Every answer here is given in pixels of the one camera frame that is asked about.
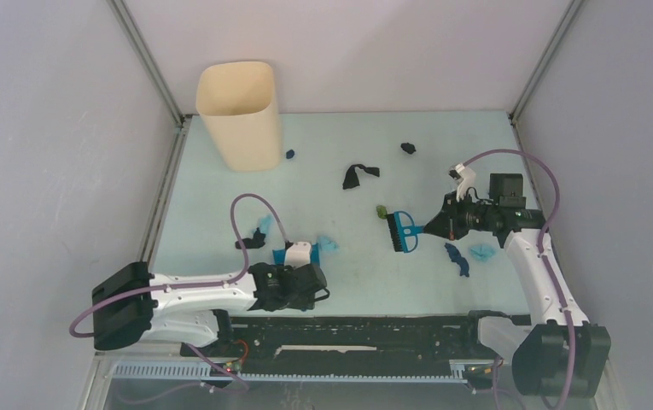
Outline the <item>blue dustpan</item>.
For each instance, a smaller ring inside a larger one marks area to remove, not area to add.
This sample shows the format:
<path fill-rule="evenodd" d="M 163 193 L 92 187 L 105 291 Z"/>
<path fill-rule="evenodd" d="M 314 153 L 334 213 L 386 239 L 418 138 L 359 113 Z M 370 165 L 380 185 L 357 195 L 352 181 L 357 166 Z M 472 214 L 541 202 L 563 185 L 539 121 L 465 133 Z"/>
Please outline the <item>blue dustpan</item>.
<path fill-rule="evenodd" d="M 288 249 L 273 250 L 272 256 L 277 265 L 303 267 L 308 264 L 320 264 L 320 248 L 315 243 L 293 243 Z"/>

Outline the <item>blue hand brush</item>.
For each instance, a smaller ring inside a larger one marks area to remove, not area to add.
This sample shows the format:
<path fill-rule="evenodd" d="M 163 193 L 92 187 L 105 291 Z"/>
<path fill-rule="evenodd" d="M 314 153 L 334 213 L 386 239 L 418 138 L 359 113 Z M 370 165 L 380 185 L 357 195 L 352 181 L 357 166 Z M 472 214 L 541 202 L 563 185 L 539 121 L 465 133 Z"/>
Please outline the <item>blue hand brush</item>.
<path fill-rule="evenodd" d="M 423 233 L 423 227 L 405 211 L 386 214 L 386 221 L 394 251 L 405 254 L 413 252 L 418 246 L 418 236 Z"/>

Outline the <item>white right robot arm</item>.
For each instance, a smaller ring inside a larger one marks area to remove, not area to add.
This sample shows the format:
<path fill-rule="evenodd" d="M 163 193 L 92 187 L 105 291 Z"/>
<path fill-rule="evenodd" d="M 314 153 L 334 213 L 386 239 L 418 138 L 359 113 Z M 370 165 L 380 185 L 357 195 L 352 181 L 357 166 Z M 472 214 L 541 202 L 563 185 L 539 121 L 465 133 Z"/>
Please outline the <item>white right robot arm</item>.
<path fill-rule="evenodd" d="M 511 367 L 522 395 L 592 398 L 611 348 L 607 329 L 594 325 L 569 291 L 544 231 L 545 216 L 530 209 L 519 173 L 493 173 L 488 199 L 469 194 L 475 175 L 468 167 L 449 172 L 455 191 L 424 233 L 456 241 L 472 231 L 489 232 L 514 267 L 530 315 L 518 326 L 501 313 L 484 313 L 464 329 L 464 352 L 482 357 L 492 350 Z"/>

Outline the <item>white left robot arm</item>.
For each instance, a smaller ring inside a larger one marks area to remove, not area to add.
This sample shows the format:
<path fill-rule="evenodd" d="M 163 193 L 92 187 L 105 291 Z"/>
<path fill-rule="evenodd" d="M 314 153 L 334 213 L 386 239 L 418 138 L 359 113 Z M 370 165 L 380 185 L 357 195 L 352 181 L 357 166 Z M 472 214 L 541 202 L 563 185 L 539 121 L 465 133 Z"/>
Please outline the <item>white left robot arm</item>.
<path fill-rule="evenodd" d="M 215 286 L 195 287 L 200 281 L 150 273 L 144 262 L 123 267 L 91 292 L 95 349 L 158 341 L 189 343 L 220 356 L 234 344 L 229 314 L 306 311 L 330 296 L 324 272 L 312 263 L 259 262 L 242 277 L 231 273 Z"/>

